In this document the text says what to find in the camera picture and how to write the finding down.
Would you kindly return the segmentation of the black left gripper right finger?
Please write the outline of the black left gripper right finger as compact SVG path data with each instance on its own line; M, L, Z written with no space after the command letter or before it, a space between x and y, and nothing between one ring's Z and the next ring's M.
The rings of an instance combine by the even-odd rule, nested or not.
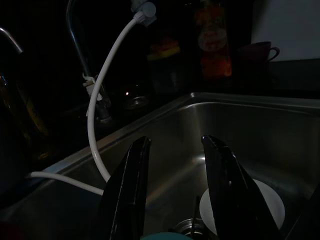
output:
M221 240L280 240L282 235L254 180L222 140L201 138L216 234Z

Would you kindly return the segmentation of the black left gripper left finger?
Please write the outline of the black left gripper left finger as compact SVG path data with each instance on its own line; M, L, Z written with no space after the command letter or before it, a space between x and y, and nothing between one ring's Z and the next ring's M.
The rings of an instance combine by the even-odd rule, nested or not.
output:
M96 216L97 240L139 240L143 235L151 139L128 148L108 180Z

